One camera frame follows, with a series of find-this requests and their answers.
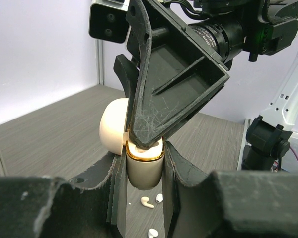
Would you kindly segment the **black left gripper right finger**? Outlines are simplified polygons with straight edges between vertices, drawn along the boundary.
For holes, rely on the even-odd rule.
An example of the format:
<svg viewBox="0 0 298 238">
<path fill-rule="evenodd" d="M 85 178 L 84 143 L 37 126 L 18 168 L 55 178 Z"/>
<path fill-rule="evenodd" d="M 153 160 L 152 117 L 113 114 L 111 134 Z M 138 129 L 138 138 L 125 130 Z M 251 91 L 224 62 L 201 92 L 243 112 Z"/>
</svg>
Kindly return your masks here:
<svg viewBox="0 0 298 238">
<path fill-rule="evenodd" d="M 204 173 L 165 144 L 168 238 L 298 238 L 298 173 Z"/>
</svg>

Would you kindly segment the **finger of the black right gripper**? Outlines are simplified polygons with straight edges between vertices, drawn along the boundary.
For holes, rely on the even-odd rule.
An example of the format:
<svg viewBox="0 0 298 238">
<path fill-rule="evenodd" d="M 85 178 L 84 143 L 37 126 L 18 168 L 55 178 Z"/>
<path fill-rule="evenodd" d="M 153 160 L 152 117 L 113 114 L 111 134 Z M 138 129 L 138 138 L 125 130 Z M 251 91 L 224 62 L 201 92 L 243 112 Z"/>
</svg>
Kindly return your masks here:
<svg viewBox="0 0 298 238">
<path fill-rule="evenodd" d="M 116 56 L 113 69 L 121 85 L 123 86 L 126 98 L 131 101 L 130 104 L 133 104 L 139 76 L 138 69 L 127 59 L 124 54 Z"/>
</svg>

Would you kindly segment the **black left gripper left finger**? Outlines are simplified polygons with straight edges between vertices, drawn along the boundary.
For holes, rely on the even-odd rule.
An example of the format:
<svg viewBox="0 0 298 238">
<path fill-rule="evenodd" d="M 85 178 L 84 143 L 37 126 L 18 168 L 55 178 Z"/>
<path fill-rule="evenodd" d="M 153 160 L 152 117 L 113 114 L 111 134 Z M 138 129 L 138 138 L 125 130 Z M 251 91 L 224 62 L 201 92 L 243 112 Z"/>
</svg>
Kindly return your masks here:
<svg viewBox="0 0 298 238">
<path fill-rule="evenodd" d="M 0 238 L 123 238 L 126 156 L 107 153 L 71 180 L 0 177 Z"/>
</svg>

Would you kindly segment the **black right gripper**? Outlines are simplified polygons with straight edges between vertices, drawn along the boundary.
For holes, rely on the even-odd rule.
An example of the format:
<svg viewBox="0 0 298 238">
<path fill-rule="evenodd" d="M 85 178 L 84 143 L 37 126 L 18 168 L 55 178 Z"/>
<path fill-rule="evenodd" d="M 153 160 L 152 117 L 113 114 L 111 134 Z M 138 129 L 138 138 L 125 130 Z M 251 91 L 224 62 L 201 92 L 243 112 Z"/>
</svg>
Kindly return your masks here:
<svg viewBox="0 0 298 238">
<path fill-rule="evenodd" d="M 244 34 L 230 15 L 187 25 L 156 0 L 130 1 L 126 20 L 140 52 L 130 139 L 147 149 L 172 136 L 223 88 Z"/>
</svg>

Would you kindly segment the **beige earbud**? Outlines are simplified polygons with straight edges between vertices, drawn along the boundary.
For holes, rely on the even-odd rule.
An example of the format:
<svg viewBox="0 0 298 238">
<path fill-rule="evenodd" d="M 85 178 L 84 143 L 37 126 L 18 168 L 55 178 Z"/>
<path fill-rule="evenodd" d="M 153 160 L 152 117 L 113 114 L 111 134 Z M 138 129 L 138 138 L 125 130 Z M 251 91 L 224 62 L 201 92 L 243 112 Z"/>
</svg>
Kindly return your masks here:
<svg viewBox="0 0 298 238">
<path fill-rule="evenodd" d="M 140 201 L 141 201 L 141 204 L 144 207 L 147 207 L 147 208 L 150 208 L 150 209 L 154 208 L 154 205 L 149 203 L 149 198 L 147 196 L 141 197 Z"/>
<path fill-rule="evenodd" d="M 136 146 L 136 147 L 135 147 L 135 152 L 136 152 L 136 153 L 144 153 L 144 152 L 146 152 L 146 150 L 145 150 L 145 149 L 138 148 L 138 147 Z"/>
</svg>

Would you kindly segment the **beige earbud charging case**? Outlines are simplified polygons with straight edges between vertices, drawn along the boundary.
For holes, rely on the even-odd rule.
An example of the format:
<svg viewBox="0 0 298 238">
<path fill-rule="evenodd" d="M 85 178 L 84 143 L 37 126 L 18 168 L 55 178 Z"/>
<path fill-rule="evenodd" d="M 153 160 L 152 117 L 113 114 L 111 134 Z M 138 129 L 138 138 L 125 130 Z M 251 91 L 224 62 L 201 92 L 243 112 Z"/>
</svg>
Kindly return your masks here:
<svg viewBox="0 0 298 238">
<path fill-rule="evenodd" d="M 108 104 L 99 126 L 102 145 L 114 154 L 126 151 L 126 167 L 131 185 L 139 190 L 156 187 L 162 176 L 164 141 L 161 138 L 144 153 L 136 153 L 136 145 L 125 130 L 127 121 L 128 98 L 119 98 Z"/>
</svg>

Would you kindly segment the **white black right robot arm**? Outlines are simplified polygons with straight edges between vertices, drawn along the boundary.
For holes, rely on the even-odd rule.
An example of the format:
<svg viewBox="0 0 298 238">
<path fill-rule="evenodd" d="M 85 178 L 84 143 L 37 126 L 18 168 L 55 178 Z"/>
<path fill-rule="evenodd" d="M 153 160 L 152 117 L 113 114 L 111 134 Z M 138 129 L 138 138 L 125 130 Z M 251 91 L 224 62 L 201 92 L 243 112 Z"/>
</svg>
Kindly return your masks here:
<svg viewBox="0 0 298 238">
<path fill-rule="evenodd" d="M 131 83 L 128 144 L 150 150 L 178 131 L 228 81 L 240 52 L 249 61 L 288 47 L 298 34 L 298 0 L 179 1 L 194 20 L 186 24 L 172 10 L 171 0 L 132 0 L 131 63 L 117 56 L 122 83 Z M 242 164 L 248 170 L 269 170 L 289 150 L 298 115 L 298 56 L 269 106 L 246 134 L 250 151 Z"/>
</svg>

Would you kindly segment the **white earbud left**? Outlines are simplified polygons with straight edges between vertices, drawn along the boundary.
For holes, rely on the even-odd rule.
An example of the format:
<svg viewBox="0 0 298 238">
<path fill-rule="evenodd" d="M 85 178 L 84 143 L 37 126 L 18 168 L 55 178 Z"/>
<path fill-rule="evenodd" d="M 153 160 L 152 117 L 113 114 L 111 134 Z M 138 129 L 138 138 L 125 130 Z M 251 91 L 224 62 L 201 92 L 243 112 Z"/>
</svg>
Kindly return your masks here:
<svg viewBox="0 0 298 238">
<path fill-rule="evenodd" d="M 148 230 L 148 238 L 156 238 L 158 236 L 159 236 L 159 232 L 156 229 L 150 228 Z"/>
</svg>

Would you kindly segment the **white earbud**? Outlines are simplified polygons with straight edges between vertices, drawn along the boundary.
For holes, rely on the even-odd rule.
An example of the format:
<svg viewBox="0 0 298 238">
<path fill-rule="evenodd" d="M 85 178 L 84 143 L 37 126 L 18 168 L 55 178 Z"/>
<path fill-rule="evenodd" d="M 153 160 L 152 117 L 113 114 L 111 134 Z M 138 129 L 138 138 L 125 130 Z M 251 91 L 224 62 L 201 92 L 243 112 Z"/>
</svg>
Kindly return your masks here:
<svg viewBox="0 0 298 238">
<path fill-rule="evenodd" d="M 156 238 L 158 236 L 159 236 L 159 232 L 156 229 L 150 228 L 148 230 L 148 238 Z"/>
<path fill-rule="evenodd" d="M 163 201 L 163 194 L 162 193 L 159 193 L 157 196 L 156 196 L 156 202 L 157 203 L 161 203 Z"/>
</svg>

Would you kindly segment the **white earbud right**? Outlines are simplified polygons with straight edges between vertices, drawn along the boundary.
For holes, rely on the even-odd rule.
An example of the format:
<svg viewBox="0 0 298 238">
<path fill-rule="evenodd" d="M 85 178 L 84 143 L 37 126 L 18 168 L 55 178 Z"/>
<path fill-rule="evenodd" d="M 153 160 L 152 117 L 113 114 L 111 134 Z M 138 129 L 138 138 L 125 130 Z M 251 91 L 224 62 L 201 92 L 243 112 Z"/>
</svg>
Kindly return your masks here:
<svg viewBox="0 0 298 238">
<path fill-rule="evenodd" d="M 157 203 L 161 203 L 163 201 L 163 194 L 162 193 L 159 193 L 157 196 L 156 196 L 156 202 Z"/>
</svg>

